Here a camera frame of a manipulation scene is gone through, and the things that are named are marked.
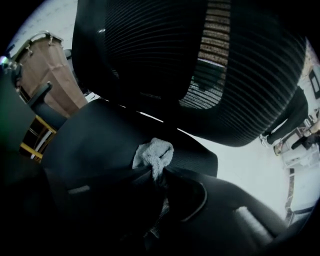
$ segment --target drum hoop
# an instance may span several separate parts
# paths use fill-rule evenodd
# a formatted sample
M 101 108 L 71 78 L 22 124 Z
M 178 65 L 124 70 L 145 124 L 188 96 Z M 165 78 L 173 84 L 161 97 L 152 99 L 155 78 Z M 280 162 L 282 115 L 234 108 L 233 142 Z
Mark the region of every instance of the drum hoop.
M 33 52 L 30 50 L 31 43 L 33 42 L 33 39 L 34 39 L 34 38 L 36 38 L 36 37 L 38 37 L 38 36 L 40 36 L 40 35 L 49 36 L 49 38 L 50 38 L 49 46 L 52 45 L 52 40 L 53 40 L 53 39 L 57 39 L 57 40 L 59 40 L 59 41 L 61 41 L 61 42 L 64 41 L 61 37 L 59 37 L 59 36 L 57 36 L 57 35 L 49 32 L 48 30 L 39 31 L 38 33 L 34 34 L 33 36 L 31 36 L 29 39 L 27 39 L 27 40 L 24 42 L 24 44 L 19 48 L 19 50 L 16 52 L 16 54 L 12 57 L 12 60 L 15 61 L 15 60 L 18 58 L 18 56 L 20 56 L 20 54 L 21 54 L 24 50 L 27 50 L 27 51 L 29 52 L 29 55 L 31 56 L 31 55 L 33 54 Z

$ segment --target white floor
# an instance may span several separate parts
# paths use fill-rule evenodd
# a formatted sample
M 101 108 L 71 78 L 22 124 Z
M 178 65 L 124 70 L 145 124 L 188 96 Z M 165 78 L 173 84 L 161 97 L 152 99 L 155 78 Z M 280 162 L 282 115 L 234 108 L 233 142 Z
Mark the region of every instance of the white floor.
M 259 138 L 243 147 L 229 147 L 195 137 L 218 157 L 219 179 L 231 182 L 286 218 L 289 170 L 283 169 L 280 156 L 261 145 Z

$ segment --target black cushion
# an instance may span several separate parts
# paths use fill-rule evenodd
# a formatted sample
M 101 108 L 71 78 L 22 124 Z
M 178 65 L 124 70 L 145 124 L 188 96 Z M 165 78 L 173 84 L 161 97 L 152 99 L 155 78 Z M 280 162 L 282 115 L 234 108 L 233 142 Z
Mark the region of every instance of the black cushion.
M 64 180 L 132 166 L 140 144 L 159 138 L 173 144 L 172 166 L 217 176 L 217 156 L 164 123 L 97 99 L 72 116 L 48 145 L 41 164 Z

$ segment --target gray cloth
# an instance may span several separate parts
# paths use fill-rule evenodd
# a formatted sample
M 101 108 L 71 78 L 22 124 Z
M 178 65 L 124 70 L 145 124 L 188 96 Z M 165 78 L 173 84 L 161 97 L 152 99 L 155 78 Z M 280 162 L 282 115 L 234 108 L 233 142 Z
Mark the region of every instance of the gray cloth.
M 156 181 L 162 175 L 174 155 L 174 147 L 170 142 L 153 138 L 151 142 L 139 145 L 133 158 L 132 168 L 152 166 L 152 177 Z

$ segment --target black mesh backrest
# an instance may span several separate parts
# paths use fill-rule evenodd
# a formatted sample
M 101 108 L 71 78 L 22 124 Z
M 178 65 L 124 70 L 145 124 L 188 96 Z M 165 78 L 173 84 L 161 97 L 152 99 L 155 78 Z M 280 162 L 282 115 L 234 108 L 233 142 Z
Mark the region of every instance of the black mesh backrest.
M 230 146 L 297 89 L 306 39 L 252 0 L 79 0 L 72 56 L 101 97 Z

